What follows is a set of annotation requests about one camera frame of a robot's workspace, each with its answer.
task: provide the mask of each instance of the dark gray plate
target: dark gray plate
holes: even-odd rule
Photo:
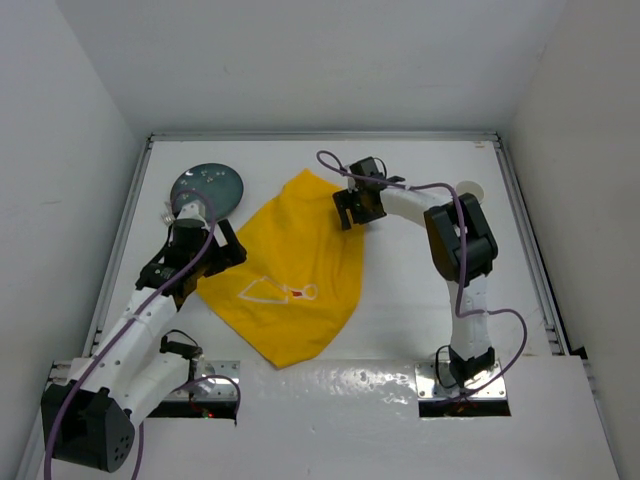
[[[238,172],[227,165],[204,163],[192,167],[180,175],[171,188],[171,201],[174,202],[175,199],[175,215],[178,215],[183,205],[199,199],[198,196],[189,194],[189,191],[194,190],[209,200],[216,220],[220,220],[238,206],[244,193],[244,185]],[[211,222],[211,212],[206,211],[205,218]]]

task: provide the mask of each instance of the yellow cloth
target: yellow cloth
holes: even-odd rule
[[[340,229],[337,190],[301,172],[238,232],[247,261],[198,283],[207,305],[278,368],[322,352],[360,299],[364,229]]]

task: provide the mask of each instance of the white table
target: white table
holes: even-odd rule
[[[412,184],[473,180],[484,188],[483,210],[500,252],[489,277],[488,305],[518,309],[529,327],[525,356],[507,375],[513,416],[418,418],[412,360],[448,343],[449,298],[424,229],[387,217],[366,234],[358,309],[314,361],[274,370],[202,300],[189,298],[173,327],[194,336],[209,358],[241,361],[239,426],[148,420],[141,478],[617,478],[579,359],[551,355],[529,252],[489,137],[156,141],[123,220],[130,230],[121,251],[116,248],[114,258],[121,256],[121,262],[105,282],[95,326],[108,330],[120,316],[141,267],[161,245],[166,227],[159,215],[183,171],[219,162],[240,173],[245,195],[229,217],[238,230],[304,168],[344,185],[316,163],[319,149],[345,162],[381,157],[391,175]],[[490,333],[504,363],[520,344],[519,323],[510,316],[493,318]],[[60,462],[54,468],[57,478],[125,479],[133,457],[110,476]]]

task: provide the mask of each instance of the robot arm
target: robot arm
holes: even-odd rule
[[[180,280],[134,315],[205,245],[209,227],[200,215],[199,203],[183,207],[170,227],[166,244],[142,269],[122,317],[102,338],[96,355],[135,318],[73,397],[56,438],[55,458],[108,472],[117,470],[133,446],[140,423],[169,393],[193,380],[191,360],[202,350],[167,341],[162,335],[187,296],[195,291],[198,278],[245,261],[246,251],[229,222],[220,221],[218,226],[227,244],[220,246],[213,238],[204,255]],[[93,358],[73,360],[67,385],[52,384],[45,391],[41,401],[45,438],[69,391],[92,362]]]
[[[375,160],[354,163],[351,172],[372,180],[383,179]],[[399,177],[387,179],[393,183]],[[349,188],[334,194],[342,228],[366,224],[387,214],[399,215],[421,227],[429,237],[436,269],[447,281],[451,301],[452,334],[449,343],[450,371],[456,383],[464,382],[494,364],[495,351],[487,330],[487,275],[498,248],[477,199],[460,196],[467,229],[467,274],[459,314],[456,311],[460,281],[460,230],[450,198],[428,191],[387,188],[379,183],[349,179]],[[483,313],[465,315],[471,310]]]

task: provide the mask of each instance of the purple cable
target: purple cable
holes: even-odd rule
[[[176,197],[178,197],[183,193],[190,193],[190,194],[196,195],[197,197],[200,197],[200,200],[202,200],[203,203],[205,204],[205,208],[207,208],[210,212],[213,212],[213,205],[211,205],[209,200],[203,195],[201,195],[200,193],[193,190],[181,190],[178,193],[176,193]],[[187,274],[187,272],[191,270],[194,267],[194,265],[200,261],[204,253],[207,251],[207,249],[211,245],[211,242],[213,241],[213,238],[214,238],[213,232],[215,230],[215,225],[216,225],[215,215],[212,214],[211,219],[212,221],[211,221],[211,228],[209,230],[209,235],[207,235],[207,239],[205,240],[204,245],[202,246],[200,251],[196,254],[196,256],[193,257],[193,260],[191,260],[182,270],[180,270],[176,275],[174,275],[172,278],[167,280],[163,285],[160,286],[160,288],[158,288],[155,292],[149,295],[149,297],[140,304],[140,306],[133,313],[133,316],[129,320],[127,320],[127,323],[124,324],[124,326],[120,329],[120,331],[111,339],[111,341],[109,341],[109,343],[107,343],[107,345],[105,345],[104,349],[100,353],[98,353],[95,357],[93,357],[93,362],[91,362],[91,364],[87,367],[84,373],[80,376],[78,381],[73,385],[73,387],[71,387],[71,390],[69,390],[69,393],[64,399],[64,402],[62,402],[62,405],[60,406],[60,410],[58,410],[58,414],[53,420],[51,431],[49,432],[49,437],[47,438],[47,442],[45,446],[45,455],[44,455],[44,480],[52,480],[53,478],[51,476],[51,463],[53,460],[53,449],[55,447],[56,438],[58,437],[58,433],[60,432],[62,419],[67,413],[67,410],[69,409],[69,405],[71,405],[73,398],[76,396],[76,394],[80,390],[80,387],[84,384],[84,382],[87,381],[87,378],[89,378],[89,375],[93,373],[93,371],[100,364],[100,362],[106,356],[106,354],[109,353],[109,350],[111,350],[113,346],[124,336],[124,334],[127,333],[127,331],[131,328],[131,326],[136,321],[136,317],[138,317],[149,306],[151,302],[153,302],[159,295],[161,295],[162,292],[164,292],[167,288],[171,287],[174,283],[176,283],[178,280],[184,277]],[[140,462],[142,460],[142,447],[144,444],[143,432],[144,430],[143,430],[142,424],[140,424],[140,430],[139,430],[140,440],[139,440],[139,446],[138,446],[138,457],[136,460],[136,467],[133,471],[133,476],[131,477],[132,480],[135,480],[137,478],[138,472],[140,470]]]
[[[329,165],[327,162],[325,162],[324,160],[322,160],[322,156],[323,155],[328,155],[329,157],[331,157],[332,159],[334,159],[336,161],[336,163],[338,164],[339,168],[336,168],[332,165]],[[490,316],[493,315],[500,315],[502,313],[511,313],[513,315],[515,315],[518,320],[520,320],[520,323],[522,324],[522,343],[520,344],[520,348],[518,348],[518,351],[516,352],[516,354],[513,356],[513,358],[509,361],[509,363],[507,363],[507,365],[502,369],[502,371],[496,375],[495,377],[493,377],[491,380],[489,380],[487,383],[485,383],[484,385],[482,385],[479,388],[474,388],[472,390],[466,390],[464,393],[461,393],[460,395],[457,395],[455,397],[451,397],[448,398],[446,400],[442,400],[441,402],[437,402],[437,405],[446,405],[449,403],[455,403],[455,402],[459,402],[461,400],[464,400],[465,398],[474,395],[475,393],[478,393],[480,390],[487,388],[489,385],[491,385],[493,382],[495,382],[497,379],[499,379],[500,377],[503,377],[505,373],[507,373],[511,367],[513,367],[513,365],[516,363],[516,361],[518,360],[518,358],[520,358],[520,355],[522,355],[522,352],[524,351],[526,345],[527,345],[527,339],[529,336],[528,333],[528,329],[527,329],[527,324],[524,320],[524,318],[522,317],[522,315],[517,312],[516,310],[513,310],[511,308],[501,308],[499,310],[481,310],[481,309],[476,309],[476,310],[469,310],[468,312],[460,312],[460,308],[462,305],[462,295],[463,295],[463,290],[464,290],[464,284],[465,284],[465,280],[467,278],[467,234],[466,234],[466,225],[465,225],[465,221],[464,221],[464,214],[462,211],[462,205],[460,204],[460,198],[458,197],[457,192],[455,191],[455,189],[447,184],[447,183],[429,183],[426,185],[419,185],[419,186],[408,186],[408,185],[403,185],[403,184],[398,184],[398,183],[393,183],[390,182],[388,180],[381,180],[381,179],[377,179],[377,178],[371,178],[371,177],[365,177],[362,175],[355,175],[353,173],[347,172],[347,169],[342,165],[342,162],[340,161],[340,159],[338,158],[338,156],[336,154],[334,154],[333,152],[330,152],[328,150],[319,150],[318,152],[316,152],[316,160],[318,160],[318,162],[328,168],[329,170],[336,172],[340,175],[342,175],[343,177],[350,177],[350,178],[354,178],[356,180],[362,180],[364,182],[369,182],[369,183],[379,183],[381,185],[385,185],[387,187],[392,187],[392,188],[399,188],[402,190],[427,190],[427,189],[432,189],[432,188],[444,188],[446,190],[449,191],[449,193],[451,194],[451,198],[453,200],[453,205],[455,206],[456,209],[456,215],[458,216],[458,226],[460,227],[460,279],[458,281],[458,293],[456,295],[456,305],[455,305],[455,313],[456,316],[458,318],[465,318],[471,315],[476,315],[476,314],[482,314],[482,313],[487,313]]]

